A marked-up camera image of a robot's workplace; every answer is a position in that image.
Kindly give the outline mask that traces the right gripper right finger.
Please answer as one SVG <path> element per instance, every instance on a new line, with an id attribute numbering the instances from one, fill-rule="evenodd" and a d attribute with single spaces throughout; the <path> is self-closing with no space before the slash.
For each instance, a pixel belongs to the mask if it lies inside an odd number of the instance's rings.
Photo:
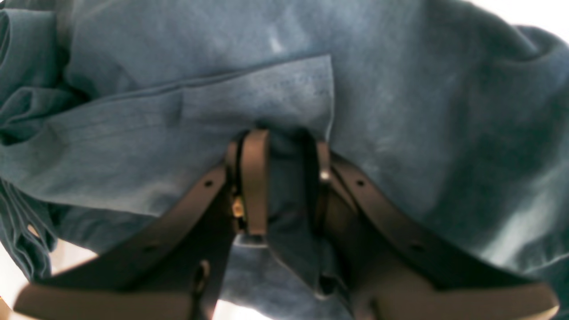
<path id="1" fill-rule="evenodd" d="M 325 140 L 305 136 L 313 230 L 333 247 L 325 276 L 355 320 L 550 320 L 546 282 L 471 256 L 390 202 Z"/>

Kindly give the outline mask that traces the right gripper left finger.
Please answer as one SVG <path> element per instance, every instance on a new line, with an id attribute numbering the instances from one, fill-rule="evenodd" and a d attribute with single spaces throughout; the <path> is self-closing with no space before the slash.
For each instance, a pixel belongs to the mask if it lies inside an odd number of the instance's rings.
<path id="1" fill-rule="evenodd" d="M 268 233 L 269 131 L 232 140 L 167 213 L 114 249 L 27 285 L 15 320 L 210 320 L 239 234 Z"/>

